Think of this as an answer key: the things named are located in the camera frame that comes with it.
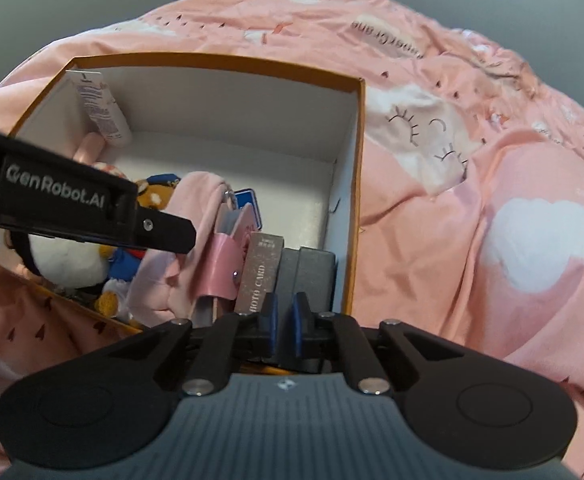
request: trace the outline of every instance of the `pink bedding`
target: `pink bedding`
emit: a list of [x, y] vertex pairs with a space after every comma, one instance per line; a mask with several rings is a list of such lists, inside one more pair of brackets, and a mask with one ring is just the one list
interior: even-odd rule
[[[579, 411], [564, 462], [584, 478], [583, 108], [514, 52], [392, 0], [180, 0], [34, 54], [0, 84], [0, 130], [72, 57], [146, 51], [365, 78], [354, 316], [399, 318], [560, 382]], [[15, 323], [36, 333], [43, 307], [22, 287], [0, 293], [0, 358], [17, 373], [52, 352], [9, 337]], [[50, 338], [77, 323], [52, 307]], [[92, 348], [79, 340], [92, 332], [53, 360]]]

